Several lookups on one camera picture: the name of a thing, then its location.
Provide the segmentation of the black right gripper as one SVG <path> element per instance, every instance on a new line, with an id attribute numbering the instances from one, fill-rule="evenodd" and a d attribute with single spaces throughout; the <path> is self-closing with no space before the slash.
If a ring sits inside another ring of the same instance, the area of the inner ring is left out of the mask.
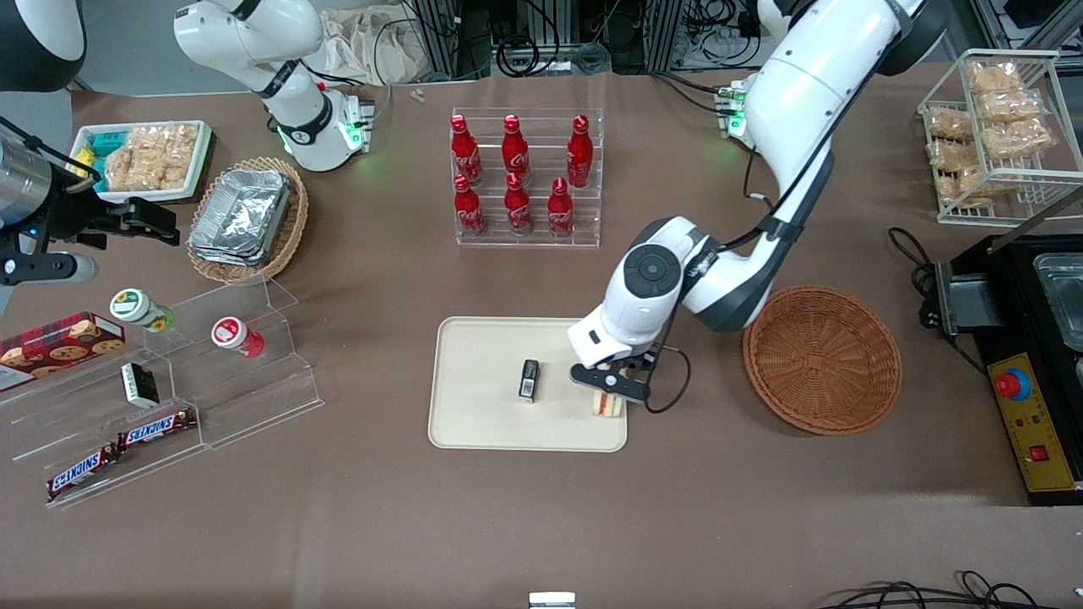
<path id="1" fill-rule="evenodd" d="M 109 235 L 179 246 L 177 216 L 170 209 L 144 198 L 108 203 L 77 178 L 52 178 L 37 209 L 37 251 L 47 252 L 58 239 L 104 250 Z"/>

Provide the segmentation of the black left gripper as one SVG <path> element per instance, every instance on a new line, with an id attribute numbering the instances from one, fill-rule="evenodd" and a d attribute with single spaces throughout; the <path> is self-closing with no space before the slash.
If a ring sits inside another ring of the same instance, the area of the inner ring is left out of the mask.
<path id="1" fill-rule="evenodd" d="M 572 383 L 580 386 L 619 396 L 634 403 L 645 404 L 652 396 L 652 375 L 654 370 L 657 370 L 661 353 L 662 345 L 653 344 L 642 354 L 612 359 L 596 365 L 592 370 L 583 364 L 573 364 L 569 370 L 569 377 Z"/>

